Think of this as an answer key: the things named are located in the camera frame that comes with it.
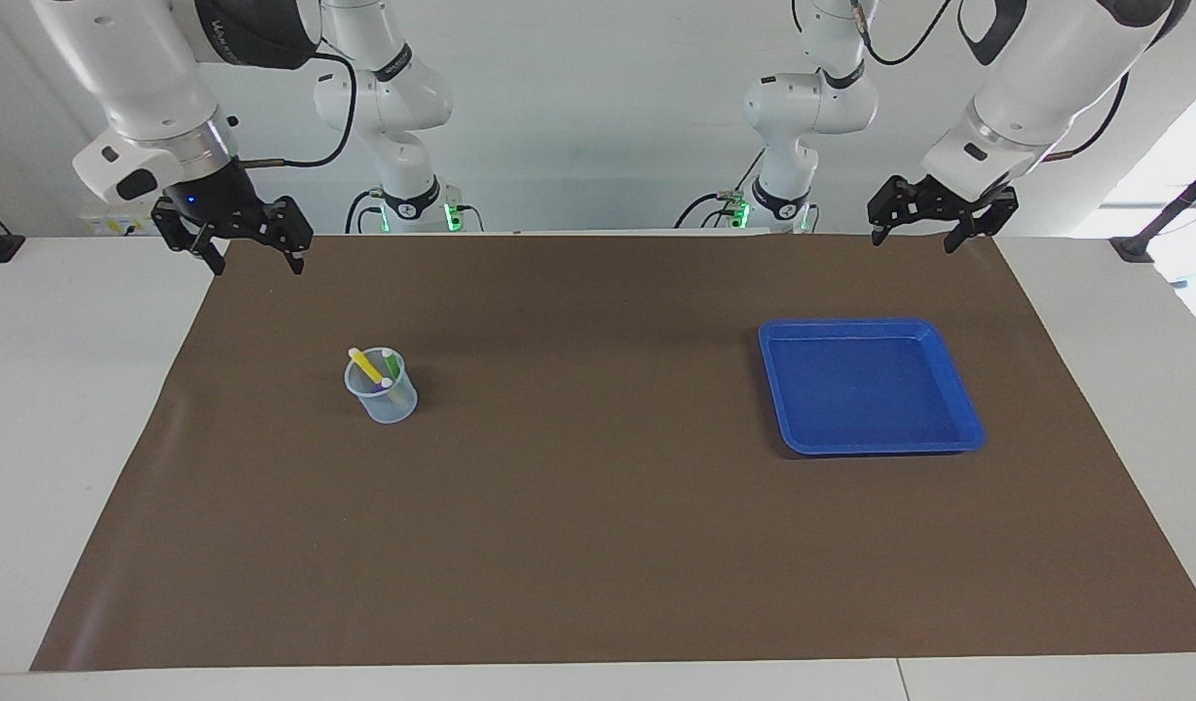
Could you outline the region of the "white wall socket box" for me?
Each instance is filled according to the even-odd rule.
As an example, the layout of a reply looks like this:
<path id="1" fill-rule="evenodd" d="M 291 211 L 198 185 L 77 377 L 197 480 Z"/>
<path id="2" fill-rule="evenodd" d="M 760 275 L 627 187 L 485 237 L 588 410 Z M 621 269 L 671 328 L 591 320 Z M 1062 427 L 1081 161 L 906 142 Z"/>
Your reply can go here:
<path id="1" fill-rule="evenodd" d="M 80 223 L 87 234 L 97 237 L 153 237 L 159 230 L 150 217 L 155 203 L 85 203 L 80 208 Z"/>

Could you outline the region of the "brown table mat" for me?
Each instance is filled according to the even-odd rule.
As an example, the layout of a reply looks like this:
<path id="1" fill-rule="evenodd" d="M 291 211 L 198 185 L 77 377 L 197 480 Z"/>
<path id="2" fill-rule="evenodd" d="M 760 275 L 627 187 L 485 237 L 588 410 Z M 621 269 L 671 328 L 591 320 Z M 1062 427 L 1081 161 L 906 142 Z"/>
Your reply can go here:
<path id="1" fill-rule="evenodd" d="M 935 324 L 984 449 L 791 455 L 791 316 Z M 990 240 L 322 237 L 301 276 L 228 246 L 32 668 L 1185 651 L 1196 587 Z"/>

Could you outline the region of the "blue plastic tray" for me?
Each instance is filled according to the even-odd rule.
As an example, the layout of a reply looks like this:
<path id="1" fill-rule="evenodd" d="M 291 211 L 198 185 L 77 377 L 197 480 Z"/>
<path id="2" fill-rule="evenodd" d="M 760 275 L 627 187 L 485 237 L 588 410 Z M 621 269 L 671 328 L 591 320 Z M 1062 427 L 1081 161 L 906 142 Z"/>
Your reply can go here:
<path id="1" fill-rule="evenodd" d="M 799 456 L 958 456 L 986 428 L 935 324 L 913 316 L 759 325 L 779 434 Z"/>

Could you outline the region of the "black pole stand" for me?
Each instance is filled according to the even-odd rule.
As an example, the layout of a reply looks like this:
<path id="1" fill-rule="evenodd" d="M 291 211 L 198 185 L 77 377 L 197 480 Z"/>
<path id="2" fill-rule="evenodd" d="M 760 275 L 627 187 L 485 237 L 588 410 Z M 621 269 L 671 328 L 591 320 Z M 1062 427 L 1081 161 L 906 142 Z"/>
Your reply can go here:
<path id="1" fill-rule="evenodd" d="M 1131 263 L 1131 266 L 1153 266 L 1155 258 L 1151 252 L 1151 244 L 1163 234 L 1168 234 L 1173 223 L 1186 211 L 1196 211 L 1196 178 L 1184 188 L 1170 203 L 1164 205 L 1157 217 L 1151 219 L 1137 234 L 1128 237 L 1111 237 L 1109 244 L 1119 260 Z M 1182 223 L 1180 228 L 1194 225 L 1196 214 L 1190 221 Z"/>

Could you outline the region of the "translucent plastic cup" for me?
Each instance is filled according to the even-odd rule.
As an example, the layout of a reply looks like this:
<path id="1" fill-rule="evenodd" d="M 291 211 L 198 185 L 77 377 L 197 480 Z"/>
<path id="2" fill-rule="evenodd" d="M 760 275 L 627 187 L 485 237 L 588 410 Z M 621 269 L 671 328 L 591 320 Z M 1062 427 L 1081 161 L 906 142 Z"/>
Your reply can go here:
<path id="1" fill-rule="evenodd" d="M 364 353 L 371 362 L 376 364 L 377 368 L 386 373 L 379 349 L 367 348 Z M 360 402 L 371 421 L 376 423 L 399 423 L 410 417 L 411 413 L 417 409 L 419 392 L 410 376 L 408 376 L 405 359 L 403 359 L 398 350 L 396 353 L 399 358 L 402 372 L 389 394 L 368 394 L 370 388 L 372 388 L 370 380 L 358 371 L 350 359 L 344 368 L 346 390 Z"/>

